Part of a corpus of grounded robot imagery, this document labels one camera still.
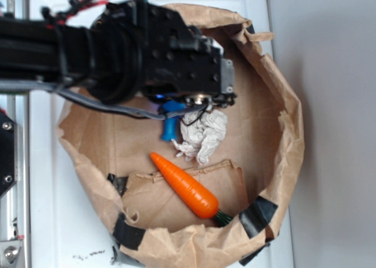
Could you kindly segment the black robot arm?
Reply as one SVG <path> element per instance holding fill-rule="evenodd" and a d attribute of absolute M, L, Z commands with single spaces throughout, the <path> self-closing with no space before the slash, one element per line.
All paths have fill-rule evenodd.
<path fill-rule="evenodd" d="M 214 105 L 235 100 L 234 66 L 220 46 L 171 9 L 130 0 L 109 4 L 90 28 L 1 18 L 1 79 L 56 89 L 83 87 L 105 104 L 141 94 L 154 101 Z"/>

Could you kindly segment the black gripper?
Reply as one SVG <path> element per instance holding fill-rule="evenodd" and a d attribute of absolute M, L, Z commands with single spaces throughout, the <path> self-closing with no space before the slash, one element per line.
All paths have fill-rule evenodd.
<path fill-rule="evenodd" d="M 200 97 L 221 107 L 234 104 L 234 66 L 214 39 L 186 25 L 180 14 L 142 1 L 129 1 L 132 85 L 129 97 L 198 103 Z"/>

